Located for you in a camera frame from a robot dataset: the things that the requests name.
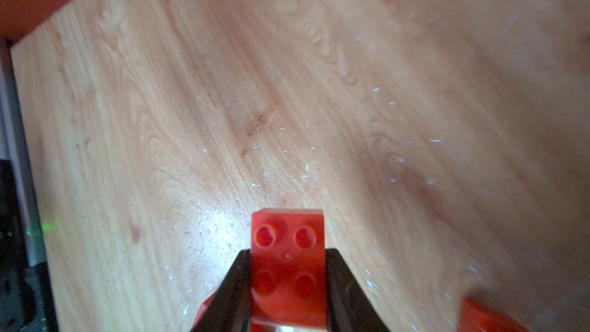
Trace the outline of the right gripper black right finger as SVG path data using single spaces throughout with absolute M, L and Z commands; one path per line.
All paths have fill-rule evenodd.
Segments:
M 327 330 L 390 331 L 335 248 L 326 250 Z

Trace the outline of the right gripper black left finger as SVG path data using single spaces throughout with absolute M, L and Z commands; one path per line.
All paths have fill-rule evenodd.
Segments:
M 191 332 L 249 331 L 250 273 L 250 251 L 242 250 Z

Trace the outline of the long red lego brick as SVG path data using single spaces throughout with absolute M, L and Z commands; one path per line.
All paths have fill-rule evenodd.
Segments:
M 529 332 L 508 316 L 465 299 L 459 313 L 458 332 Z

